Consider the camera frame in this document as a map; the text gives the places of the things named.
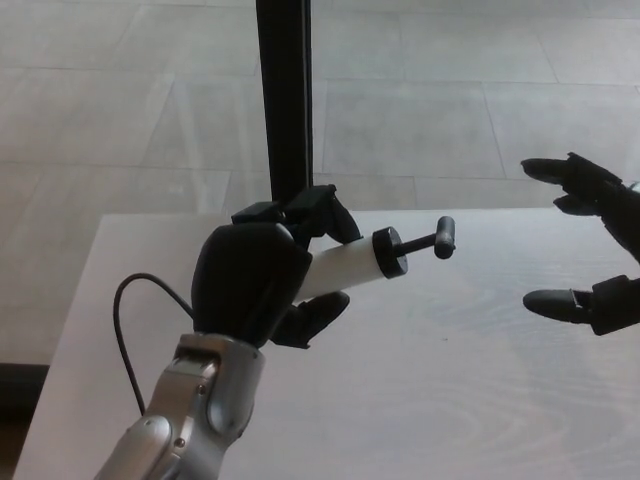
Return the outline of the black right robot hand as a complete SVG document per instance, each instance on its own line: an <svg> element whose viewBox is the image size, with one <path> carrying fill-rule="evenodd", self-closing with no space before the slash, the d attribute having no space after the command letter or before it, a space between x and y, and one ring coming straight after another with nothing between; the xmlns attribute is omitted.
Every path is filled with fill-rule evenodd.
<svg viewBox="0 0 640 480"><path fill-rule="evenodd" d="M570 152L567 158L530 158L521 162L530 178L558 185L564 195L554 200L563 213L593 216L635 260L639 259L639 185ZM639 281L619 275L589 290L537 290L527 293L530 312L564 323L588 325L597 336L639 323Z"/></svg>

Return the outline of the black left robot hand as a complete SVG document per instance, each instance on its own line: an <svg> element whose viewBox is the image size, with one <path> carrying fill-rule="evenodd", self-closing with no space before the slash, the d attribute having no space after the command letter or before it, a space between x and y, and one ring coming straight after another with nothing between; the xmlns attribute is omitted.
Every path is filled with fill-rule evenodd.
<svg viewBox="0 0 640 480"><path fill-rule="evenodd" d="M348 307L340 289L296 296L310 271L314 238L342 245L362 235L333 185L303 190L293 200L263 201L235 213L205 241L191 287L193 328L261 348L267 342L306 349Z"/></svg>

